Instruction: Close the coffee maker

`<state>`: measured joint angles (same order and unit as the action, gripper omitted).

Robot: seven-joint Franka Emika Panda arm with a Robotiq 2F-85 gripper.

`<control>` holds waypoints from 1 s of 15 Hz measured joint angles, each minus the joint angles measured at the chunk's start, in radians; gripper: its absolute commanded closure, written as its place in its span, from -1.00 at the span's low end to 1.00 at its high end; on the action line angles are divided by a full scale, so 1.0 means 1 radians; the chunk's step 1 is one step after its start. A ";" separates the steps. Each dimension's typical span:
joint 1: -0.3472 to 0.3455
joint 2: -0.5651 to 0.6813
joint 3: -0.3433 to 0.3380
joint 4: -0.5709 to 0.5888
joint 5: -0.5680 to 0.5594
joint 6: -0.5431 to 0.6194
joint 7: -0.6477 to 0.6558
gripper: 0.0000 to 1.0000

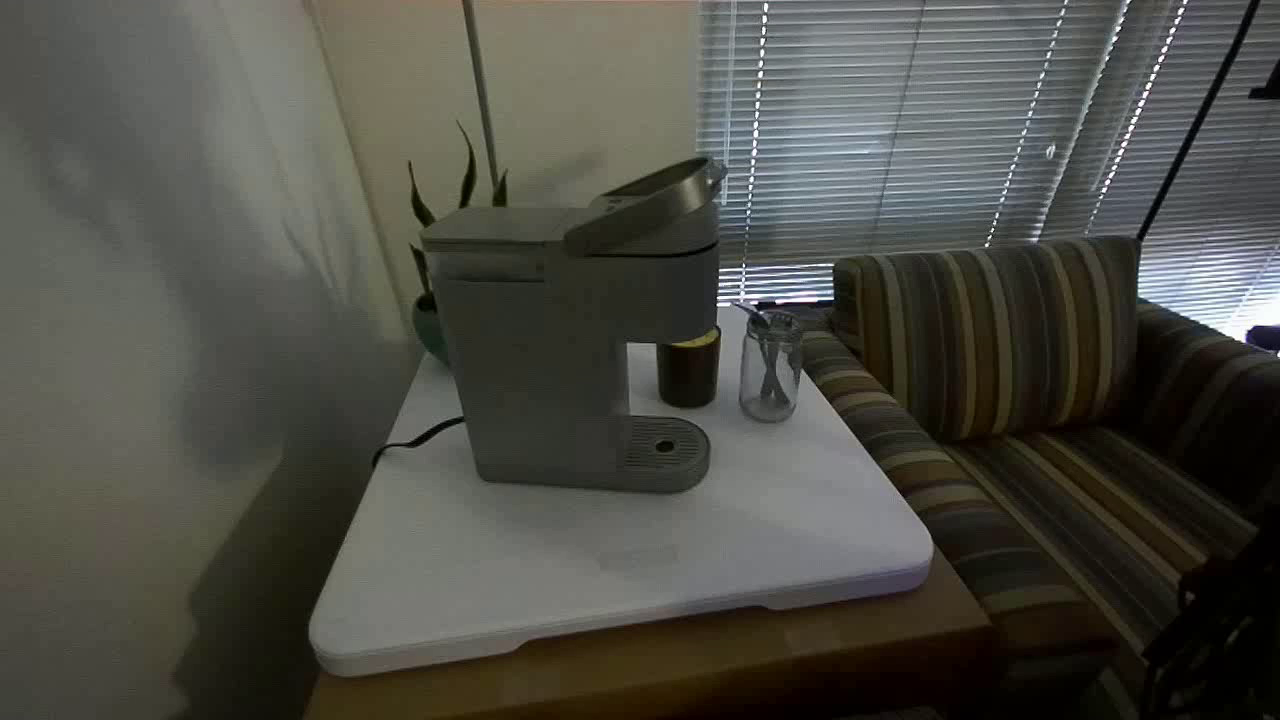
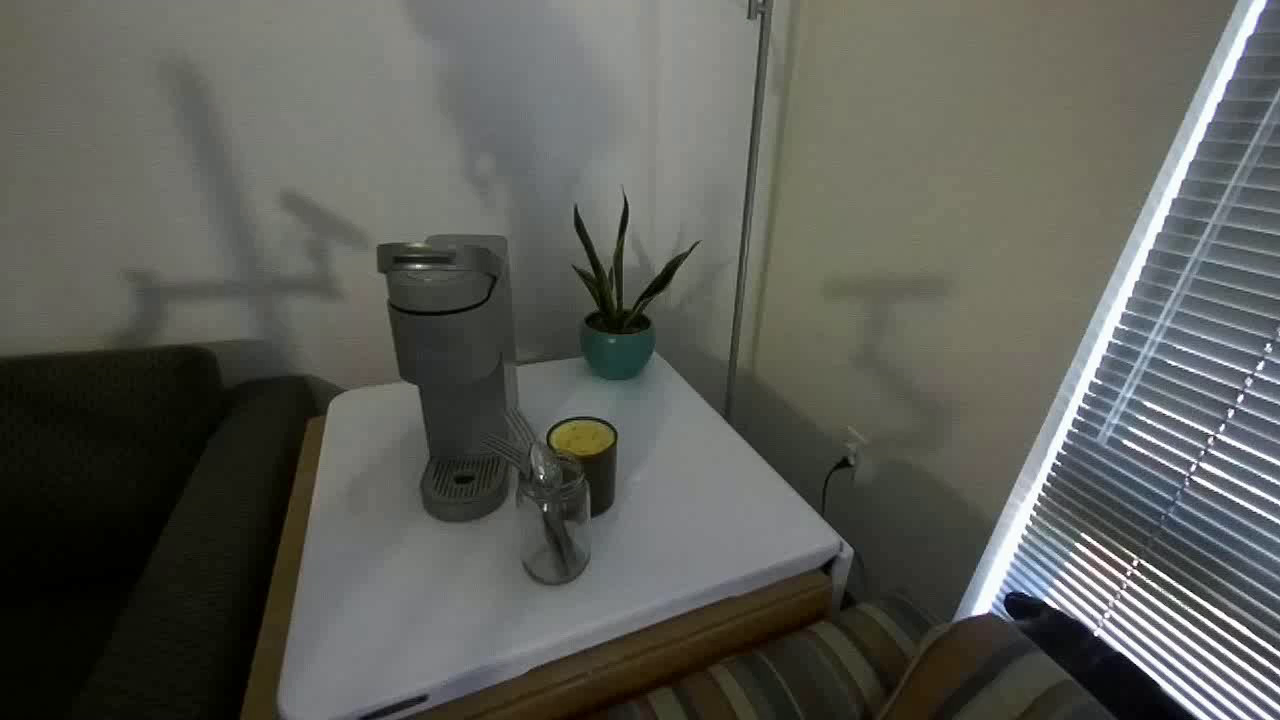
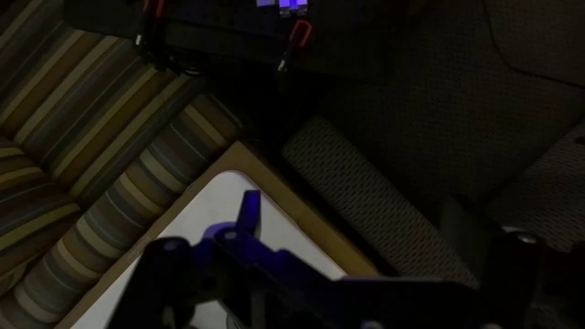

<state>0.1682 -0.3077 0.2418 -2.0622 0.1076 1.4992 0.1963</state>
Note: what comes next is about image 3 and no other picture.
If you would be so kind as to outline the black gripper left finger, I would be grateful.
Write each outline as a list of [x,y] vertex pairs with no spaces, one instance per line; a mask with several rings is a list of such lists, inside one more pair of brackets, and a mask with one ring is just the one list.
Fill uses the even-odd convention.
[[319,285],[319,272],[288,249],[271,249],[260,239],[262,192],[246,190],[235,221],[205,230],[204,285],[222,292],[288,291],[308,292]]

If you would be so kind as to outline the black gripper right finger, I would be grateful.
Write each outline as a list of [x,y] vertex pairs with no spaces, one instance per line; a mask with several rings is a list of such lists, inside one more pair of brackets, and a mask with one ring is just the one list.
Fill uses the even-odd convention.
[[503,329],[523,329],[540,287],[545,243],[523,230],[492,239],[483,274],[483,296]]

